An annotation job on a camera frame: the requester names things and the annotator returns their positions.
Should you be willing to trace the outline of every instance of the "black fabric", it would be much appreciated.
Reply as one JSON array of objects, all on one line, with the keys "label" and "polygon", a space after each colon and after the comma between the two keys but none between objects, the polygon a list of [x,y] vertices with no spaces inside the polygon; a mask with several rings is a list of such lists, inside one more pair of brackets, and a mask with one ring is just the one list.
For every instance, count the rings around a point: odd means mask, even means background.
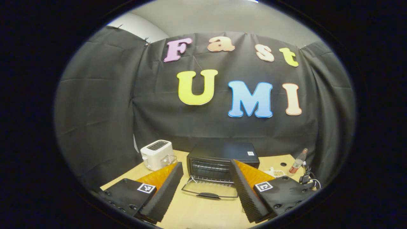
[{"label": "black fabric", "polygon": [[322,42],[301,49],[312,71],[318,99],[318,135],[311,166],[324,183],[330,182],[350,151],[356,104],[347,73],[335,54]]},{"label": "black fabric", "polygon": [[[216,36],[229,37],[235,50],[209,51],[209,39]],[[164,63],[167,42],[187,37],[193,42],[187,44],[181,58]],[[254,49],[256,44],[270,47],[275,60],[259,59]],[[298,67],[285,62],[279,49],[286,47],[295,53]],[[218,71],[212,100],[201,106],[184,104],[178,97],[177,74],[195,71],[192,91],[199,95],[204,90],[200,72],[205,69]],[[245,82],[251,93],[258,83],[271,83],[273,116],[248,117],[245,113],[243,117],[229,117],[232,90],[228,82],[232,80]],[[301,115],[285,113],[284,83],[299,86]],[[252,142],[258,156],[291,154],[296,157],[308,148],[307,162],[323,182],[337,170],[338,162],[346,155],[354,125],[354,98],[346,72],[322,42],[299,49],[279,40],[243,32],[171,37],[146,48],[134,87],[134,133],[139,148],[165,139],[172,142],[174,149],[190,152],[202,138]]]},{"label": "black fabric", "polygon": [[97,189],[141,162],[133,145],[131,90],[141,38],[106,27],[71,59],[55,99],[55,129],[76,176]]},{"label": "black fabric", "polygon": [[[226,36],[235,50],[211,52],[209,39]],[[190,37],[181,59],[164,63],[167,42]],[[254,46],[271,48],[273,62],[259,59]],[[286,63],[280,48],[294,52],[298,67]],[[184,104],[176,77],[195,71],[193,93],[203,92],[200,72],[215,69],[215,92],[201,106]],[[270,118],[230,117],[232,90],[241,80],[254,92],[260,82],[273,85]],[[302,114],[285,113],[284,83],[299,86]],[[350,147],[355,122],[354,98],[341,63],[322,42],[299,49],[268,37],[242,32],[194,33],[145,46],[121,29],[106,27],[72,58],[55,100],[56,132],[71,169],[89,187],[97,188],[142,162],[138,148],[157,139],[175,150],[190,152],[200,139],[252,142],[258,156],[291,154],[308,148],[307,162],[326,182],[338,171]]]}]

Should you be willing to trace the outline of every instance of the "pink letter f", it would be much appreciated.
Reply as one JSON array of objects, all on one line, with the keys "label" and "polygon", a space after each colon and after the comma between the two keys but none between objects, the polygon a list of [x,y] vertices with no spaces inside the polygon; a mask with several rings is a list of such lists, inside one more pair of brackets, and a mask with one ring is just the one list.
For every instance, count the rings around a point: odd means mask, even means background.
[{"label": "pink letter f", "polygon": [[168,53],[167,57],[164,58],[164,62],[171,62],[175,60],[179,60],[181,58],[180,55],[178,55],[178,51],[180,53],[184,53],[186,50],[186,44],[191,44],[192,39],[191,38],[185,38],[181,40],[176,40],[176,41],[170,41],[167,43],[168,45]]}]

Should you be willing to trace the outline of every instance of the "bottle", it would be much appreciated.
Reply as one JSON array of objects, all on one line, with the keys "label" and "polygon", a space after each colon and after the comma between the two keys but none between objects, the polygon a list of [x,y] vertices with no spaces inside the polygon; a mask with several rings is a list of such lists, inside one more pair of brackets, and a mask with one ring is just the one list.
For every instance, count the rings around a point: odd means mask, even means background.
[{"label": "bottle", "polygon": [[307,148],[303,149],[302,153],[295,159],[293,166],[291,166],[291,169],[288,171],[288,176],[293,176],[294,173],[296,173],[297,170],[301,167],[302,162],[305,161],[307,152]]}]

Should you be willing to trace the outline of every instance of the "foam letter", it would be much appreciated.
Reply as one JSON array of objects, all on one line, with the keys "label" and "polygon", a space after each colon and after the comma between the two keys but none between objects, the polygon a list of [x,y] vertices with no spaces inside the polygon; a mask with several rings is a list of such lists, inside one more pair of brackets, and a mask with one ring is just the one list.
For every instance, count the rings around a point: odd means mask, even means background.
[{"label": "foam letter", "polygon": [[164,62],[171,62],[175,60],[179,60],[181,58],[180,55],[178,55],[178,51],[180,53],[184,53],[186,50],[186,44],[191,44],[192,39],[191,38],[185,38],[181,40],[176,40],[176,41],[170,41],[167,43],[168,45],[168,52],[167,52],[167,57],[164,58]]},{"label": "foam letter", "polygon": [[209,102],[213,97],[215,76],[218,74],[216,70],[203,70],[201,75],[204,77],[205,88],[201,95],[192,94],[192,78],[195,77],[194,71],[180,72],[177,74],[179,79],[178,97],[188,105],[202,105]]},{"label": "foam letter", "polygon": [[208,45],[209,51],[232,51],[234,46],[232,45],[232,40],[228,37],[213,37],[209,39],[210,44]]},{"label": "foam letter", "polygon": [[269,118],[273,116],[270,110],[270,91],[273,88],[271,84],[265,82],[257,84],[253,95],[243,81],[231,81],[228,86],[232,88],[232,109],[228,113],[229,116],[243,116],[240,103],[242,103],[248,116],[252,115],[257,104],[257,111],[254,113],[256,117]]},{"label": "foam letter", "polygon": [[274,56],[271,54],[271,49],[268,46],[257,44],[254,48],[257,50],[256,54],[260,59],[270,62],[274,61]]},{"label": "foam letter", "polygon": [[298,104],[297,84],[283,84],[282,87],[287,92],[288,108],[285,110],[287,115],[300,115],[302,110]]},{"label": "foam letter", "polygon": [[298,62],[294,61],[294,58],[293,58],[293,57],[295,57],[295,53],[291,52],[289,48],[280,48],[279,50],[280,50],[280,52],[283,53],[284,59],[287,62],[287,64],[294,66],[294,67],[298,66]]}]

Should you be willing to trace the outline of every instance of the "black foam pad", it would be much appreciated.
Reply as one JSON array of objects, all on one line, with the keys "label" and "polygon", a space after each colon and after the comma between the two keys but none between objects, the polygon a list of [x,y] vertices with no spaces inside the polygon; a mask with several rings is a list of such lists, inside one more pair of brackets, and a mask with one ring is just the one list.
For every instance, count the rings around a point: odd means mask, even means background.
[{"label": "black foam pad", "polygon": [[249,222],[258,223],[269,218],[272,211],[267,210],[260,199],[255,195],[234,160],[231,160],[229,171]]},{"label": "black foam pad", "polygon": [[146,206],[141,209],[140,213],[147,217],[142,217],[143,219],[152,223],[162,221],[171,201],[173,200],[174,193],[177,190],[179,181],[183,175],[184,171],[182,170],[182,163],[178,162],[161,188],[146,204]]}]

